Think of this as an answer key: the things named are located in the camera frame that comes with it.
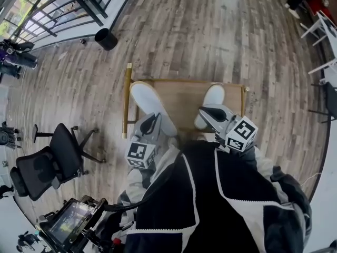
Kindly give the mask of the wooden three-tier cart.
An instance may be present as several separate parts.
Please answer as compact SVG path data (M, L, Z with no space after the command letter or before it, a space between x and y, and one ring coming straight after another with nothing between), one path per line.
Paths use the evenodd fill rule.
M223 104L234 113L245 116L246 96L250 90L245 85L179 79L140 79L140 81L155 88L178 132L212 132L210 129L197 129L194 120L208 88L216 84L225 90Z

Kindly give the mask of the black round bin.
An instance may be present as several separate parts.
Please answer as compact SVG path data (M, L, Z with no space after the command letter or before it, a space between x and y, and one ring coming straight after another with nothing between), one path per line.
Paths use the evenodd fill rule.
M106 51L112 50L118 44L118 39L108 28L100 29L95 34L94 40Z

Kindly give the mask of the white table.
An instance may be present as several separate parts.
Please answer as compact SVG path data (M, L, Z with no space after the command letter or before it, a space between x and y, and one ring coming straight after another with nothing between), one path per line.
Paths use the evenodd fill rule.
M330 47L332 49L333 53L333 59L325 62L324 64L316 67L315 69L308 72L308 75L311 75L317 71L320 70L332 70L332 72L337 76L337 38L334 37L327 29L324 20L330 20L323 12L318 11L316 13L316 16L318 19L310 26L306 27L304 24L300 23L300 26L302 28L305 28L305 32L301 35L301 39L305 38L307 35L312 34L314 35L314 32L316 30L321 31L323 33L322 37L319 37L312 46L316 46L319 43L321 43L324 39L327 39L329 41Z

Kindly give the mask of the red cloth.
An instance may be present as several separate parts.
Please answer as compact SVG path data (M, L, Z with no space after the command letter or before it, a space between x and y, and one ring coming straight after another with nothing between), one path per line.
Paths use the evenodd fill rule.
M306 0L305 2L313 15L322 11L327 17L331 17L334 22L337 22L337 0L328 0L328 7L324 6L322 0Z

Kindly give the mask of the black office chair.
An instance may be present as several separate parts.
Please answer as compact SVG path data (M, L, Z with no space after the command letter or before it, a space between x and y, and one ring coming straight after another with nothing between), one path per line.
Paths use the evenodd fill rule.
M41 150L16 159L16 166L11 168L10 176L19 197L38 200L49 188L57 190L62 184L74 178L88 174L84 169L84 158L98 164L105 159L97 159L84 151L84 147L93 133L92 129L79 143L75 131L77 126L68 129L60 123L53 133L39 132L35 126L33 140L50 137L48 146Z

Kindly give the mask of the large window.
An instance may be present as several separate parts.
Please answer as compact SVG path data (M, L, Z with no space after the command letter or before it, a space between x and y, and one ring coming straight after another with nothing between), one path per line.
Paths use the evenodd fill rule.
M9 38L23 23L29 11L38 0L13 0L8 9L3 8L5 16L0 18L0 36Z

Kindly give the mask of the black metal railing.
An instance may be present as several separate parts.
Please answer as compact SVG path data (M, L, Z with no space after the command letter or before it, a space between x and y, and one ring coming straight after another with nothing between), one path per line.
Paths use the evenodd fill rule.
M13 0L0 0L0 18ZM127 0L38 0L23 23L7 39L31 42L34 49L77 38L91 37L111 28Z

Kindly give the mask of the person's right forearm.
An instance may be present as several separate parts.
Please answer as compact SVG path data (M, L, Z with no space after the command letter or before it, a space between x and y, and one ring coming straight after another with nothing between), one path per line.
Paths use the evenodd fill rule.
M229 147L219 143L216 143L216 145L220 150L246 162L248 165L257 170L262 176L269 177L272 175L274 167L273 162L266 158L254 144L250 144L243 152L230 149Z

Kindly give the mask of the black tablet screen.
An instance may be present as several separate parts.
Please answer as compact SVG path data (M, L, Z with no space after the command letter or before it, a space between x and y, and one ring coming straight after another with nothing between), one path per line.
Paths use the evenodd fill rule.
M53 242L69 247L73 244L83 230L88 230L96 225L103 213L103 206L107 204L106 199L100 201L79 201L70 199L64 207L59 210L53 219L40 224L41 230Z

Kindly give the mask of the person's black white jacket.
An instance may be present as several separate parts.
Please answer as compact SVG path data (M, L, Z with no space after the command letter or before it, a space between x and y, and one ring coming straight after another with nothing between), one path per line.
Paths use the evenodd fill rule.
M97 227L118 253L303 253L310 202L279 166L262 176L216 142L190 141L135 209L108 212Z

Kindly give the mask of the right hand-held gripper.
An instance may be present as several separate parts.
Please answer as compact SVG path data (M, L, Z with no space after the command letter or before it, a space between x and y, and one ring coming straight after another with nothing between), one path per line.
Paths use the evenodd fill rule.
M217 141L236 151L244 151L255 139L257 126L246 116L241 117L221 104L200 107L199 115L217 132Z

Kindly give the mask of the black folding chair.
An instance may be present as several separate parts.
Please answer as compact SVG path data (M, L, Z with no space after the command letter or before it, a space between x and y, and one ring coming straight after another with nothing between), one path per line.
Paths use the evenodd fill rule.
M311 84L313 87L322 88L325 92L325 107L327 109L327 113L315 111L315 110L308 110L311 113L321 114L327 116L328 119L321 122L324 123L331 123L332 121L337 120L337 87L333 87L330 82L326 82L325 84Z

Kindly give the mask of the person's left forearm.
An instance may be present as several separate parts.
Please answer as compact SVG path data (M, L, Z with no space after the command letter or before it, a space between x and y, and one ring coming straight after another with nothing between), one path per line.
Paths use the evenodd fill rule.
M177 138L169 138L168 146L164 147L148 169L132 168L127 175L126 188L117 203L128 206L141 201L149 186L173 164L179 152Z

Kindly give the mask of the black white patterned sheet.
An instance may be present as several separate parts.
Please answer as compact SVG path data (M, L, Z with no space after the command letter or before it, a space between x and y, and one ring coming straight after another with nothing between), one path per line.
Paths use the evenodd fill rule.
M324 23L328 29L328 31L337 38L337 28L336 26L333 24L333 22L331 22L330 20L324 20Z

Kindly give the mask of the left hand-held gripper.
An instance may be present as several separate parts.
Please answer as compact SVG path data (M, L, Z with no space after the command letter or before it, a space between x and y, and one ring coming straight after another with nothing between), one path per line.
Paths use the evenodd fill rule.
M160 113L150 113L136 122L125 152L125 158L130 166L148 169L154 162L160 148L161 121Z

